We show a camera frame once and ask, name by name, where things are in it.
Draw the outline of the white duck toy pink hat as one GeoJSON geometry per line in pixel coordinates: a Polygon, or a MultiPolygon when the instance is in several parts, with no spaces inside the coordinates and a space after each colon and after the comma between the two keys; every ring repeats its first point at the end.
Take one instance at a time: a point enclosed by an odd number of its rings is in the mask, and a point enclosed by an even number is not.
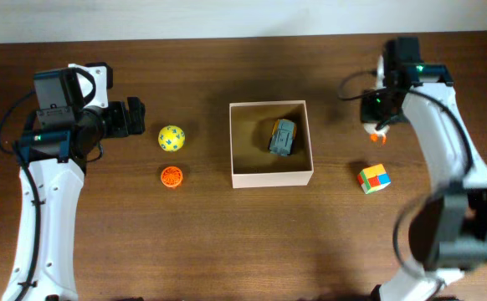
{"type": "Polygon", "coordinates": [[[363,123],[362,126],[365,132],[370,136],[372,142],[381,141],[382,145],[386,144],[387,132],[390,129],[389,125],[385,125],[380,129],[378,129],[377,123],[363,123]]]}

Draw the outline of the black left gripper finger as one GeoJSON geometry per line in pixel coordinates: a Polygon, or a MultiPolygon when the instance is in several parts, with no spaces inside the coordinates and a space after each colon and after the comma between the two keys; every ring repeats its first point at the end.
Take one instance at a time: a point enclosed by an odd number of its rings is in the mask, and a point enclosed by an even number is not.
{"type": "Polygon", "coordinates": [[[142,115],[130,115],[130,122],[127,126],[129,135],[141,135],[145,132],[145,121],[142,115]]]}
{"type": "Polygon", "coordinates": [[[145,105],[138,97],[128,97],[127,104],[131,114],[144,114],[146,112],[145,105]]]}

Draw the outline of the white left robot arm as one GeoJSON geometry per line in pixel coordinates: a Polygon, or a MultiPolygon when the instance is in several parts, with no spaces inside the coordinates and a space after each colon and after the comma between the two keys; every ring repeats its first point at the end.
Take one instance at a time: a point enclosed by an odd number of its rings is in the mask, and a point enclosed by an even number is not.
{"type": "Polygon", "coordinates": [[[76,300],[74,225],[89,154],[101,141],[144,133],[137,97],[110,101],[105,63],[37,72],[29,113],[10,150],[19,164],[22,208],[13,270],[4,300],[76,300]]]}

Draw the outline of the yellow ball blue letters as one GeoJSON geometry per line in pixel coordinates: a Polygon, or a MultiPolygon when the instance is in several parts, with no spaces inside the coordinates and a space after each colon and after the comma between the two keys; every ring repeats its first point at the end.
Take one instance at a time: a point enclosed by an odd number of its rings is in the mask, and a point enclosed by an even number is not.
{"type": "Polygon", "coordinates": [[[162,127],[157,135],[159,146],[167,152],[179,151],[185,145],[185,139],[184,130],[176,125],[162,127]]]}

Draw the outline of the multicolour puzzle cube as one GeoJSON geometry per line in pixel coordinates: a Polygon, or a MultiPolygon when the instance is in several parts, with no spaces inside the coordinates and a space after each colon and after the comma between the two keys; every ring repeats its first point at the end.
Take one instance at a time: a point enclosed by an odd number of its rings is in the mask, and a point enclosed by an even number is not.
{"type": "Polygon", "coordinates": [[[380,191],[391,184],[383,164],[364,168],[357,175],[357,180],[365,194],[380,191]]]}

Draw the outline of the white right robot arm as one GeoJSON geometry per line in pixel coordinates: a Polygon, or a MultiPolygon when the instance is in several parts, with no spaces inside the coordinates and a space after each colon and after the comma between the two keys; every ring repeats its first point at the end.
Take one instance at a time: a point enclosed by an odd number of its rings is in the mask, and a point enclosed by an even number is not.
{"type": "Polygon", "coordinates": [[[428,167],[432,190],[408,203],[394,225],[392,242],[410,211],[411,252],[372,300],[431,300],[466,273],[487,263],[487,165],[479,156],[456,104],[447,67],[423,62],[418,39],[400,37],[383,47],[376,87],[361,102],[361,122],[383,135],[397,122],[414,129],[428,167]]]}

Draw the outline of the yellow and grey toy truck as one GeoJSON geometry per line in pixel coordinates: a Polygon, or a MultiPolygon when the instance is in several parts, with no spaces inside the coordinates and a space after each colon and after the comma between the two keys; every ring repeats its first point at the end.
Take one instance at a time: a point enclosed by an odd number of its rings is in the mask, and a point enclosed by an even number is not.
{"type": "Polygon", "coordinates": [[[297,125],[294,121],[276,120],[269,140],[269,152],[277,156],[290,156],[296,131],[297,125]]]}

